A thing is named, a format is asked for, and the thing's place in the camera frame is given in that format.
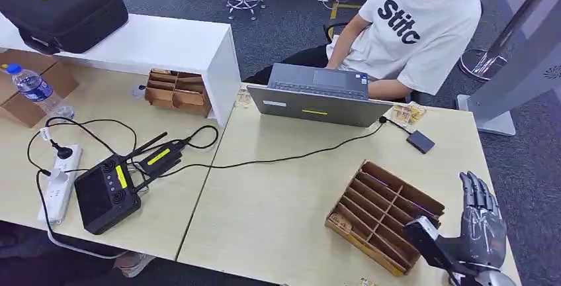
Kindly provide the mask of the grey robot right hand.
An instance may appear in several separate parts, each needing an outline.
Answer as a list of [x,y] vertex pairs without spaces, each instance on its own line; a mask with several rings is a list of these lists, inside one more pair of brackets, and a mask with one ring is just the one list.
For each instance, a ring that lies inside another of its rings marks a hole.
[[505,261],[507,232],[497,199],[471,171],[461,172],[459,178],[464,193],[460,235],[437,239],[448,261],[447,270],[472,276],[484,270],[498,271]]

